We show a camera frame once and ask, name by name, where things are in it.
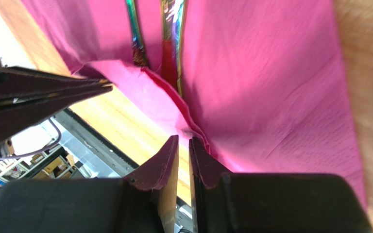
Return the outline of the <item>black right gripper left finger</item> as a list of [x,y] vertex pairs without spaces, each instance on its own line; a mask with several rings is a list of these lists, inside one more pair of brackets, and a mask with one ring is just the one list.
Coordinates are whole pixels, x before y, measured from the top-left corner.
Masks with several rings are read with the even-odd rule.
[[138,190],[177,188],[179,137],[170,136],[159,151],[123,179]]

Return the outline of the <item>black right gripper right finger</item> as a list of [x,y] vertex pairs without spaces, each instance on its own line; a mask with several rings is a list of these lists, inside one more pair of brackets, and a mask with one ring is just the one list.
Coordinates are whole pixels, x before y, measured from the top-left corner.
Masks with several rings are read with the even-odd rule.
[[232,174],[227,167],[211,156],[199,138],[189,140],[190,177],[195,189],[215,187],[223,174]]

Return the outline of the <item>magenta paper napkin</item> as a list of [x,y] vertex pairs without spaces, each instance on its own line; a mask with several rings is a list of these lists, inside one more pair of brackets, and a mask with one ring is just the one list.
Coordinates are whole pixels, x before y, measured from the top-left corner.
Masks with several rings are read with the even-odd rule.
[[189,0],[183,93],[163,76],[163,10],[138,0],[150,67],[134,66],[123,0],[25,0],[72,74],[105,77],[166,133],[234,172],[364,174],[330,0]]

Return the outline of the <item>iridescent table knife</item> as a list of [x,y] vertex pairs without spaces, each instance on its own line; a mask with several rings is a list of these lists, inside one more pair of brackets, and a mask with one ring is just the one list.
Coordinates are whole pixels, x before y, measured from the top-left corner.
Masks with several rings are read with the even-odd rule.
[[184,0],[162,0],[162,77],[183,95],[182,87],[182,45],[185,20]]

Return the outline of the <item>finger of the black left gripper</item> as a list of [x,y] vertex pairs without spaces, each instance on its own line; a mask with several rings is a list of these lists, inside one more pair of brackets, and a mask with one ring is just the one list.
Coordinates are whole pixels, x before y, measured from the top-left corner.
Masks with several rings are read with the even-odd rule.
[[0,109],[15,108],[90,93],[100,95],[112,90],[107,79],[72,78],[23,67],[4,67],[0,60]]
[[110,92],[111,85],[77,89],[70,94],[27,103],[14,104],[13,107],[0,109],[0,143],[18,132],[57,114],[77,102]]

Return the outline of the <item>iridescent fork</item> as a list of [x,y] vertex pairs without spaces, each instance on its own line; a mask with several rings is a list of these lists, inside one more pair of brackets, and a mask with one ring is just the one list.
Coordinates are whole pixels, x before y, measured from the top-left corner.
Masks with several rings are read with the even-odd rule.
[[150,63],[147,58],[145,44],[143,42],[140,24],[138,22],[136,2],[126,0],[127,12],[129,15],[131,34],[132,34],[132,51],[133,62],[139,67],[149,67]]

